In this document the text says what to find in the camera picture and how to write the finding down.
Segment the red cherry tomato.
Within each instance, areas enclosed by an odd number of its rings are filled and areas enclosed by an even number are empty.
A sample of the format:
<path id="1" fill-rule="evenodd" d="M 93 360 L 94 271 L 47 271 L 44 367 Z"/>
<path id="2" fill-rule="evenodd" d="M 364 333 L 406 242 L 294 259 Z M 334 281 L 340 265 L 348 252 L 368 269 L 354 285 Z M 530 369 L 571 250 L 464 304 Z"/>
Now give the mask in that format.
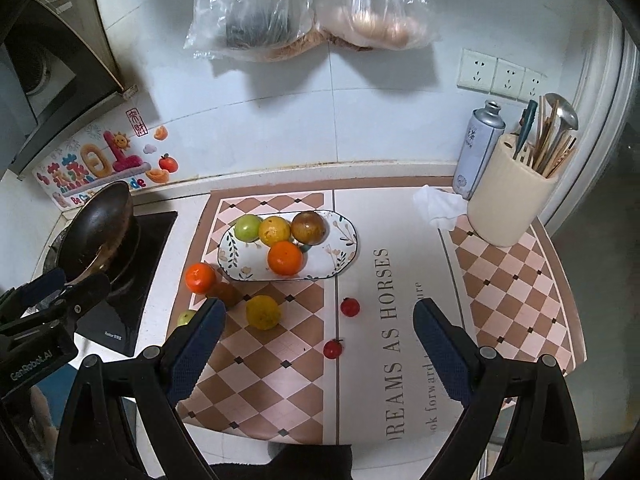
<path id="1" fill-rule="evenodd" d="M 354 318 L 361 310 L 355 298 L 345 298 L 340 305 L 341 312 L 348 318 Z"/>
<path id="2" fill-rule="evenodd" d="M 331 339 L 323 346 L 323 355 L 328 360 L 336 360 L 343 353 L 343 345 L 339 339 Z"/>

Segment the metal ladle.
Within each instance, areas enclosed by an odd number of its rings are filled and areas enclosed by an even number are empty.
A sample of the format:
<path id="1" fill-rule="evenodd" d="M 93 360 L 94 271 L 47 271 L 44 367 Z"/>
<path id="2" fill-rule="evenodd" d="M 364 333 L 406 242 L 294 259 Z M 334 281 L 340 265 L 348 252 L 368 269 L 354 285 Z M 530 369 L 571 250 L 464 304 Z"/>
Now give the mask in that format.
<path id="1" fill-rule="evenodd" d="M 559 168 L 573 148 L 574 132 L 579 128 L 579 120 L 573 105 L 557 93 L 546 93 L 541 98 L 540 105 L 532 168 L 548 178 Z"/>

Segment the checkered counter mat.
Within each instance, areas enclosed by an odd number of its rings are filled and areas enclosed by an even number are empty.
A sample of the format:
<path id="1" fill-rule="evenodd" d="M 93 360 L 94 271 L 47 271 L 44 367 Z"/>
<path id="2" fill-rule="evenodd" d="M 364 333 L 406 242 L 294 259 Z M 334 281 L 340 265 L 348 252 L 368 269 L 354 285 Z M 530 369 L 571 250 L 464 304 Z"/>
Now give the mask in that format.
<path id="1" fill-rule="evenodd" d="M 431 298 L 480 346 L 536 361 L 550 354 L 564 373 L 585 361 L 582 326 L 549 237 L 532 224 L 507 248 L 478 237 L 468 220 L 432 228 L 402 181 L 246 188 L 210 194 L 188 263 L 210 264 L 230 304 L 226 327 L 191 395 L 178 404 L 188 424 L 228 434 L 303 444 L 355 444 L 437 434 L 461 408 L 442 388 L 413 329 L 413 308 Z M 243 214 L 292 219 L 329 209 L 358 235 L 355 260 L 326 280 L 240 282 L 217 264 L 221 235 Z M 245 305 L 266 295 L 280 306 L 271 330 L 247 323 Z M 360 312 L 340 309 L 355 298 Z M 324 344 L 339 339 L 336 360 Z"/>

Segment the small green apple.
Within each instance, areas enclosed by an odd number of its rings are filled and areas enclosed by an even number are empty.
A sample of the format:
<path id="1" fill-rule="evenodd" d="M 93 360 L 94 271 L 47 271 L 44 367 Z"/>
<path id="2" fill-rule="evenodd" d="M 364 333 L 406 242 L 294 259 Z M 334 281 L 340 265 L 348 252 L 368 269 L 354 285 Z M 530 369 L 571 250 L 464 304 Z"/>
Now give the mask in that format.
<path id="1" fill-rule="evenodd" d="M 185 326 L 192 320 L 192 318 L 194 318 L 195 315 L 196 315 L 196 312 L 194 310 L 185 310 L 181 312 L 178 316 L 177 325 Z"/>

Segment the wooden chopsticks bundle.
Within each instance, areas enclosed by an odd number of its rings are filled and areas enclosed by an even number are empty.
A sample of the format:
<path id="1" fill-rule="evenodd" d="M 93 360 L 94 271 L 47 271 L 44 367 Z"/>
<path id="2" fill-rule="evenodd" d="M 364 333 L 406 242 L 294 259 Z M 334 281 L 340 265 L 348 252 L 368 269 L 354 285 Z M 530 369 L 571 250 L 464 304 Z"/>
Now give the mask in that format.
<path id="1" fill-rule="evenodd" d="M 538 100 L 536 112 L 530 109 L 522 119 L 514 159 L 550 179 L 575 151 L 578 116 L 564 96 L 552 92 Z"/>

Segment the bright orange tangerine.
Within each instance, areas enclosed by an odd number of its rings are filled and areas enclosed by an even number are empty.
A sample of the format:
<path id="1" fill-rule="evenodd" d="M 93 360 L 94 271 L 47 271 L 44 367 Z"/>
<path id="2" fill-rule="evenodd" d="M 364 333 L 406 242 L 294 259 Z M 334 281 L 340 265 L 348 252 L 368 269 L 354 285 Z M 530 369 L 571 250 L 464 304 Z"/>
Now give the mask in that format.
<path id="1" fill-rule="evenodd" d="M 208 295 L 218 283 L 214 268 L 206 262 L 193 263 L 184 272 L 184 284 L 197 295 Z"/>

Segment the colourful wall sticker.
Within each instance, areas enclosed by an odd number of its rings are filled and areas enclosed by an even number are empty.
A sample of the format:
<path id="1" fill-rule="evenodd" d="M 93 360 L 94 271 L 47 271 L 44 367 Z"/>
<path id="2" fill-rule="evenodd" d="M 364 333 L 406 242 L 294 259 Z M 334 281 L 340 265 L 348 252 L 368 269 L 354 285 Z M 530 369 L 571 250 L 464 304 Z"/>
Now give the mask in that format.
<path id="1" fill-rule="evenodd" d="M 144 190 L 175 180 L 179 172 L 167 127 L 154 125 L 141 107 L 126 105 L 89 122 L 38 162 L 32 175 L 65 210 L 85 205 L 110 183 Z"/>

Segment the white wall socket strip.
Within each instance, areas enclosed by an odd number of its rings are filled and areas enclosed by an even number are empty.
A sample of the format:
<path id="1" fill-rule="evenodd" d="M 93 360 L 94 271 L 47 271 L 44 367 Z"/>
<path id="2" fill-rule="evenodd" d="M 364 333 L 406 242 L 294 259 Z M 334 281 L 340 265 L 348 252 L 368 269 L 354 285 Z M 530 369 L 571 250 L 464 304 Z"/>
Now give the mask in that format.
<path id="1" fill-rule="evenodd" d="M 536 100 L 547 85 L 547 76 L 504 58 L 463 49 L 457 87 L 527 102 Z"/>

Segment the yellow lemon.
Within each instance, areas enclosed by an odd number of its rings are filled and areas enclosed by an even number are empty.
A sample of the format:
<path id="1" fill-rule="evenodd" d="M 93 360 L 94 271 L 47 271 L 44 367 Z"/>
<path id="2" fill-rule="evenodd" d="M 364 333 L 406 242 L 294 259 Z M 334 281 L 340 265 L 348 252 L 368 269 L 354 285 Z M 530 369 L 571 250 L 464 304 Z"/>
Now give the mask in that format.
<path id="1" fill-rule="evenodd" d="M 290 222 L 278 216 L 270 216 L 260 222 L 258 236 L 268 247 L 291 239 Z"/>
<path id="2" fill-rule="evenodd" d="M 248 300 L 245 305 L 247 323 L 256 330 L 271 330 L 280 323 L 281 309 L 273 298 L 258 295 Z"/>

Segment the cream utensil holder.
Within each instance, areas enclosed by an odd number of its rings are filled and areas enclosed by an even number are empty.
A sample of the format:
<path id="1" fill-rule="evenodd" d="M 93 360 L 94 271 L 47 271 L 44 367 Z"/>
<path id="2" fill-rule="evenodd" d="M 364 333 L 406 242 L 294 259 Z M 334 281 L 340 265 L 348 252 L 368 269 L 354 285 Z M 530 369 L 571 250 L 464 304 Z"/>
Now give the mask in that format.
<path id="1" fill-rule="evenodd" d="M 487 167 L 469 200 L 468 218 L 485 242 L 514 245 L 548 203 L 559 177 L 545 178 L 513 158 L 515 134 L 497 141 Z"/>

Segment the oval floral ceramic plate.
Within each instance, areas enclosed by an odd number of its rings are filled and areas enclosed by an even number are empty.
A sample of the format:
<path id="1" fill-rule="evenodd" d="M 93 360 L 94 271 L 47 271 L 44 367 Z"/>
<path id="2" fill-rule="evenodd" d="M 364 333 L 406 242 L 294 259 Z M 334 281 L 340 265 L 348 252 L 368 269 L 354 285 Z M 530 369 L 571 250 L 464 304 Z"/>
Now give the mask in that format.
<path id="1" fill-rule="evenodd" d="M 326 225 L 326 236 L 314 246 L 302 248 L 302 270 L 292 276 L 274 273 L 268 266 L 269 248 L 260 240 L 245 243 L 236 238 L 229 228 L 218 242 L 217 264 L 233 281 L 268 282 L 291 280 L 326 280 L 344 271 L 356 258 L 358 235 L 352 222 L 338 212 L 319 209 Z"/>

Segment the dark frying pan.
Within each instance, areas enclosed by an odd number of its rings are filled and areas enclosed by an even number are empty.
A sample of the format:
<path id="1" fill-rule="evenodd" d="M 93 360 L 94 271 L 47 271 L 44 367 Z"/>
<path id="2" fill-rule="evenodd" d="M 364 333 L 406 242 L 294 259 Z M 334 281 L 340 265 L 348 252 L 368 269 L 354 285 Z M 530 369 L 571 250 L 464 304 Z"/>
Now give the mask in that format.
<path id="1" fill-rule="evenodd" d="M 114 284 L 125 273 L 140 243 L 140 226 L 125 182 L 104 186 L 66 229 L 55 267 L 65 274 L 63 288 L 104 273 Z"/>

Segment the orange on plate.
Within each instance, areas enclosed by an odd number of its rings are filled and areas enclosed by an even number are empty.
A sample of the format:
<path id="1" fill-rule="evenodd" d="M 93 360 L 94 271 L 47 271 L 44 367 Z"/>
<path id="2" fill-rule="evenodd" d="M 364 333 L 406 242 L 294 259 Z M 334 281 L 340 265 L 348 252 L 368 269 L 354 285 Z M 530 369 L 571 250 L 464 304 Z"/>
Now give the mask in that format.
<path id="1" fill-rule="evenodd" d="M 304 255 L 292 242 L 281 240 L 270 247 L 267 263 L 273 273 L 293 276 L 303 269 Z"/>

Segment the black induction cooktop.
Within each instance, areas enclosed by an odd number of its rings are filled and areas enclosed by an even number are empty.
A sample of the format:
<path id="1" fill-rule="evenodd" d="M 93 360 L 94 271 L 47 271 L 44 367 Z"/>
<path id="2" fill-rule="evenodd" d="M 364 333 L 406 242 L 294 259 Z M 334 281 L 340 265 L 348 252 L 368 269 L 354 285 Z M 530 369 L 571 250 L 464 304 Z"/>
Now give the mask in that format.
<path id="1" fill-rule="evenodd" d="M 134 356 L 146 298 L 177 217 L 177 211 L 165 211 L 132 218 L 107 270 L 113 278 L 111 291 L 78 321 L 79 335 L 123 356 Z"/>

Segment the yellow lemon on plate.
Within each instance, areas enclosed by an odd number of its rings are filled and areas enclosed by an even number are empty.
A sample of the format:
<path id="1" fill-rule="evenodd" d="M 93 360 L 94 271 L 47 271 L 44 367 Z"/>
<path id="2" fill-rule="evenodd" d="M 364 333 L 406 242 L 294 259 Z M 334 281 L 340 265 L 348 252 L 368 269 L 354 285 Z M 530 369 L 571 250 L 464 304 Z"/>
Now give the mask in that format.
<path id="1" fill-rule="evenodd" d="M 258 236 L 268 247 L 291 239 L 290 222 L 278 216 L 270 216 L 260 222 Z"/>

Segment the plastic bag with dark contents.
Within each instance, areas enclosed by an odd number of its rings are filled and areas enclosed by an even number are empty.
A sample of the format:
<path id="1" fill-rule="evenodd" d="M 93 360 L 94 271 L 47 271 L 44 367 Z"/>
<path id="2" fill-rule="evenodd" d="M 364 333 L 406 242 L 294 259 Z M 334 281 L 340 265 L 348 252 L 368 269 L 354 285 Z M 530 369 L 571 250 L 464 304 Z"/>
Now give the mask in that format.
<path id="1" fill-rule="evenodd" d="M 184 48 L 194 58 L 271 63 L 325 41 L 314 0 L 193 0 Z"/>

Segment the brownish red apple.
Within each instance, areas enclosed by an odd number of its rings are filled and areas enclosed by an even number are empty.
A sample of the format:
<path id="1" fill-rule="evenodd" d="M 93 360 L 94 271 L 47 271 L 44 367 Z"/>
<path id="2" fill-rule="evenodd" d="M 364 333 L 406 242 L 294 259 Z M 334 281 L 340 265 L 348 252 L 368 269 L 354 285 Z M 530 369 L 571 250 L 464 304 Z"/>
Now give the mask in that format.
<path id="1" fill-rule="evenodd" d="M 326 222 L 315 211 L 302 211 L 291 222 L 291 233 L 300 244 L 318 245 L 326 237 Z"/>

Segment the range hood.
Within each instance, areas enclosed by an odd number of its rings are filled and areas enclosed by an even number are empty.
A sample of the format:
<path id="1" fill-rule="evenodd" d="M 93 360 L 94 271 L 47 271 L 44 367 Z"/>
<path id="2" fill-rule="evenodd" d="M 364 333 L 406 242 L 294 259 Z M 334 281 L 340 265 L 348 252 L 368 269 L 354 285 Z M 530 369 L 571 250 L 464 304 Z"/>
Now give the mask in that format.
<path id="1" fill-rule="evenodd" d="M 1 1 L 1 169 L 21 178 L 127 87 L 96 0 Z"/>

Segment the teal handled utensil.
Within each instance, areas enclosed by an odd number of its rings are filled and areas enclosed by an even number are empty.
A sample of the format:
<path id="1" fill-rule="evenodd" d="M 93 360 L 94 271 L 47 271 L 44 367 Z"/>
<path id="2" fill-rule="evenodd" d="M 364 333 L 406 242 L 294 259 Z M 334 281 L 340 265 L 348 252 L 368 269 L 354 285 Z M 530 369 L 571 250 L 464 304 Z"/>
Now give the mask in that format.
<path id="1" fill-rule="evenodd" d="M 518 158 L 518 154 L 524 148 L 525 142 L 528 139 L 530 130 L 532 130 L 533 122 L 537 113 L 538 102 L 529 100 L 526 109 L 524 110 L 523 118 L 521 120 L 521 130 L 518 133 L 518 140 L 516 140 L 513 159 Z"/>

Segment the plastic bag with pink contents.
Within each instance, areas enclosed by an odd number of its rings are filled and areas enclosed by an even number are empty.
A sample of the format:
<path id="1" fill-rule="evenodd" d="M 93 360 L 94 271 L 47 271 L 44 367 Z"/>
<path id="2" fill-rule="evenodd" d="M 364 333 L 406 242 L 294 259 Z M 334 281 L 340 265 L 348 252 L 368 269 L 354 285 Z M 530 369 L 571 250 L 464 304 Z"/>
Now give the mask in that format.
<path id="1" fill-rule="evenodd" d="M 431 0 L 314 0 L 325 34 L 360 49 L 405 51 L 436 38 Z"/>

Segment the white crumpled tissue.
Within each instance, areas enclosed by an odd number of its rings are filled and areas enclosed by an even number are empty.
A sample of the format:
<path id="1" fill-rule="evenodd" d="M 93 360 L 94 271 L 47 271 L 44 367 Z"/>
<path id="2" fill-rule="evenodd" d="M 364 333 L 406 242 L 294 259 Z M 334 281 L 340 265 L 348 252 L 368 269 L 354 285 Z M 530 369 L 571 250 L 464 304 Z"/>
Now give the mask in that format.
<path id="1" fill-rule="evenodd" d="M 468 201 L 461 195 L 428 185 L 413 194 L 413 205 L 429 226 L 442 231 L 453 231 L 468 211 Z"/>

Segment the silver spray can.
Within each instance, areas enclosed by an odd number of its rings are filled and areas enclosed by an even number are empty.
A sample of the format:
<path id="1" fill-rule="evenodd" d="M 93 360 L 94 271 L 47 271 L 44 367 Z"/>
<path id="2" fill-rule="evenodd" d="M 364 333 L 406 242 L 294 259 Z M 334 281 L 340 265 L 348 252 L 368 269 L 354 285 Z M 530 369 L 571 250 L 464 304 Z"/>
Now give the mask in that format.
<path id="1" fill-rule="evenodd" d="M 452 181 L 454 192 L 465 200 L 469 200 L 477 188 L 499 136 L 506 128 L 500 110 L 497 102 L 487 100 L 483 107 L 473 110 L 466 127 Z"/>

